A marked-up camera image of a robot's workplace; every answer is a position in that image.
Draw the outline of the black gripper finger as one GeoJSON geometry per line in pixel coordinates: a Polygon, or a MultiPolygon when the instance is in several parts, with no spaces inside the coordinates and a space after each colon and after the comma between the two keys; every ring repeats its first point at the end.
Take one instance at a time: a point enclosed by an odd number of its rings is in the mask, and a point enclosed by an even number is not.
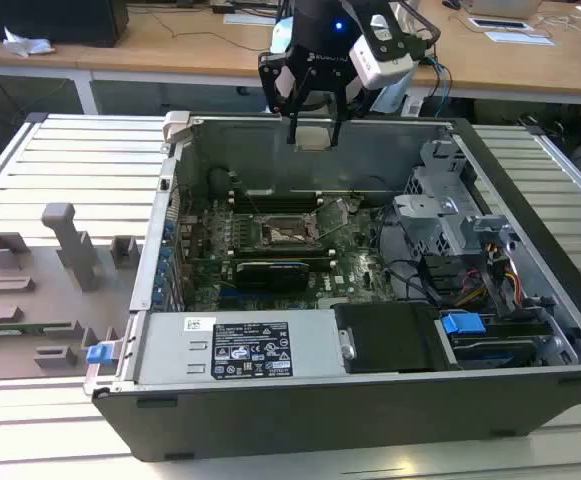
{"type": "Polygon", "coordinates": [[[299,112],[312,90],[315,77],[316,70],[314,68],[308,69],[304,79],[301,81],[299,87],[294,93],[293,101],[289,111],[290,124],[288,131],[288,143],[290,145],[294,145],[296,142],[296,129],[298,125],[299,112]]]}
{"type": "Polygon", "coordinates": [[[336,103],[336,116],[334,128],[331,135],[330,146],[336,147],[339,143],[339,134],[343,122],[347,119],[347,101],[346,101],[346,84],[343,82],[342,73],[338,70],[333,71],[334,86],[332,93],[334,94],[336,103]]]}

